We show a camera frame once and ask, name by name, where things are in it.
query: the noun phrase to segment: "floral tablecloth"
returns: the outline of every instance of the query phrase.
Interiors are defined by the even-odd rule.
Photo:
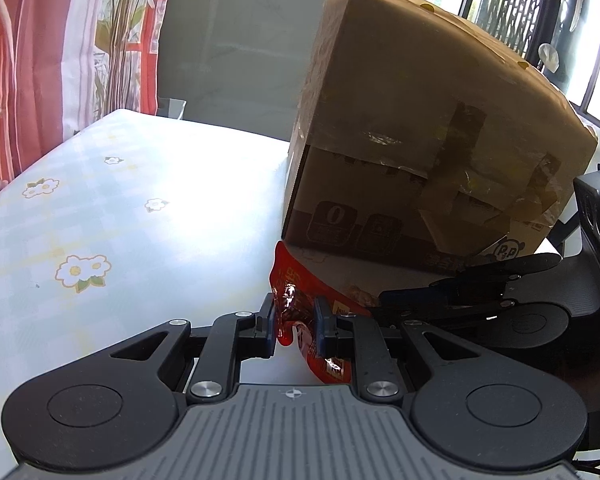
[[[0,193],[0,410],[24,381],[165,320],[205,326],[259,309],[287,149],[120,110],[9,184]],[[248,361],[243,377],[316,382],[296,346],[271,361]],[[0,430],[0,478],[14,464]]]

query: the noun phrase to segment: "red plastic wrapper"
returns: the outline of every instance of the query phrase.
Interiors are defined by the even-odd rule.
[[[349,383],[351,363],[347,360],[323,359],[316,355],[314,342],[314,299],[324,296],[334,314],[353,312],[370,316],[356,301],[321,282],[286,249],[283,242],[276,245],[276,257],[269,276],[276,309],[278,342],[289,346],[298,330],[298,346],[311,371],[324,383]],[[352,296],[368,303],[365,293],[352,290]]]

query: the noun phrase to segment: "torn cardboard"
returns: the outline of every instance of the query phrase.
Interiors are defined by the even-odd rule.
[[[436,272],[531,254],[596,144],[544,76],[462,18],[424,0],[326,0],[283,238]]]

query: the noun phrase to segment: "triangular cutout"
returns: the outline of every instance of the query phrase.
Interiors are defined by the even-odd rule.
[[[122,350],[118,350],[115,354],[111,354],[111,357],[117,359],[130,359],[131,361],[146,361],[154,354],[158,346],[160,346],[160,343],[167,337],[167,334],[168,332],[155,333],[146,339],[142,339]]]
[[[424,337],[427,339],[429,344],[433,346],[433,349],[445,361],[458,361],[460,359],[470,359],[472,357],[479,357],[475,352],[470,351],[467,348],[458,346],[438,334],[433,332],[426,332]]]

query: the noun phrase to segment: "flower pattern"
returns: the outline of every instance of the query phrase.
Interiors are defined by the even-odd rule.
[[[104,277],[111,269],[111,263],[102,254],[91,258],[80,258],[72,254],[56,270],[56,280],[62,286],[75,288],[80,293],[88,286],[105,286]]]
[[[148,213],[151,213],[152,211],[160,211],[160,209],[164,209],[168,203],[169,202],[161,198],[151,198],[146,201],[144,208]]]
[[[59,180],[52,178],[41,178],[37,182],[29,182],[27,189],[22,192],[24,198],[32,198],[36,195],[48,195],[53,193],[54,189],[60,184]]]

